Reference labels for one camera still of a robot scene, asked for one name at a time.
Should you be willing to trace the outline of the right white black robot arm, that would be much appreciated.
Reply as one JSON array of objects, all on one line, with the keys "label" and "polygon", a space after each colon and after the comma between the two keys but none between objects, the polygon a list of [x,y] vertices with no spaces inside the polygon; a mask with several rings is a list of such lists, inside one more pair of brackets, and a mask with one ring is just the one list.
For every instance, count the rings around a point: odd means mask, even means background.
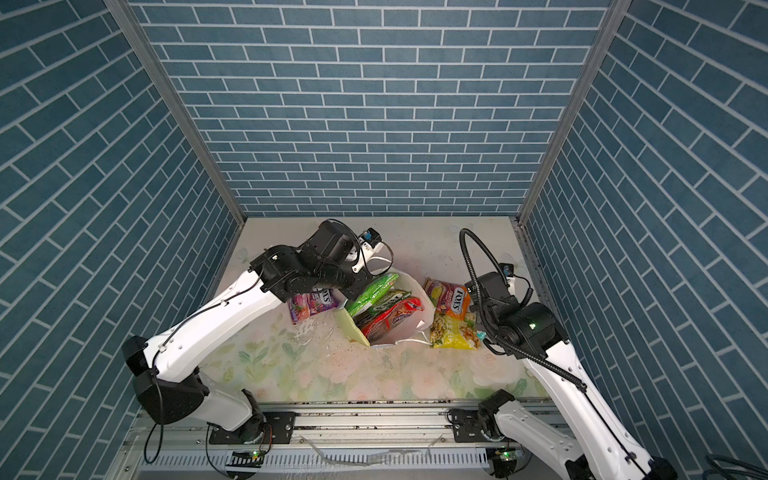
[{"label": "right white black robot arm", "polygon": [[497,272],[468,282],[472,310],[495,354],[512,356],[545,388],[570,432],[530,413],[498,390],[478,407],[481,432],[511,439],[563,479],[674,479],[672,464],[649,453],[623,426],[589,378],[562,324],[540,302],[517,300]]}]

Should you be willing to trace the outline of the purple Fox's candy packet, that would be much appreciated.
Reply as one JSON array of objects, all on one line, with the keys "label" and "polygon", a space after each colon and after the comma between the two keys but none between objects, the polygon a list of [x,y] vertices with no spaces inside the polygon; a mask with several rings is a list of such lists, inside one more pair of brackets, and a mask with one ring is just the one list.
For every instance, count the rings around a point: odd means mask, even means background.
[{"label": "purple Fox's candy packet", "polygon": [[340,302],[331,289],[297,294],[288,301],[289,313],[294,325],[317,314],[336,309],[339,305]]}]

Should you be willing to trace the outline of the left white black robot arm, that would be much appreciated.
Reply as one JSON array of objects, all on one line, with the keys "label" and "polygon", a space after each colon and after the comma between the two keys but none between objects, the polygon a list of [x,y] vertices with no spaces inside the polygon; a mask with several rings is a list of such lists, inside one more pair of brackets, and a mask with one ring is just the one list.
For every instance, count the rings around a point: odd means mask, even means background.
[{"label": "left white black robot arm", "polygon": [[200,363],[245,326],[298,294],[330,288],[356,299],[376,278],[369,265],[386,247],[372,228],[355,234],[346,224],[328,219],[298,247],[265,250],[220,295],[177,325],[123,343],[138,402],[159,426],[194,417],[237,444],[262,439],[266,418],[253,394],[226,391],[201,373]]}]

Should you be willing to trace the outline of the yellow green snack packet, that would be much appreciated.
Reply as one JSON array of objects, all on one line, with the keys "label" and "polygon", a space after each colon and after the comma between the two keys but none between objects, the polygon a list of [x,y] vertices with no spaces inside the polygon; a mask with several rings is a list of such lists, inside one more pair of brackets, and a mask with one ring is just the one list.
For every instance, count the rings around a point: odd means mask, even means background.
[{"label": "yellow green snack packet", "polygon": [[476,315],[469,312],[462,319],[436,314],[431,326],[433,348],[476,350],[482,345],[476,329]]}]

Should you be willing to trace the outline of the floral paper gift bag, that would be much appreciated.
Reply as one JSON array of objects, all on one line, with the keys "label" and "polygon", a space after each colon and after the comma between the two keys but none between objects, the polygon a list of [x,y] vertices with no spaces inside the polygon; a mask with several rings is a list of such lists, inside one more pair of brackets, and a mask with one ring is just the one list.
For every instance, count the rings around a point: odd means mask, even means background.
[{"label": "floral paper gift bag", "polygon": [[341,332],[353,342],[367,347],[397,345],[403,342],[429,344],[435,307],[422,286],[410,275],[393,271],[397,278],[369,308],[356,315],[340,306],[334,317]]}]

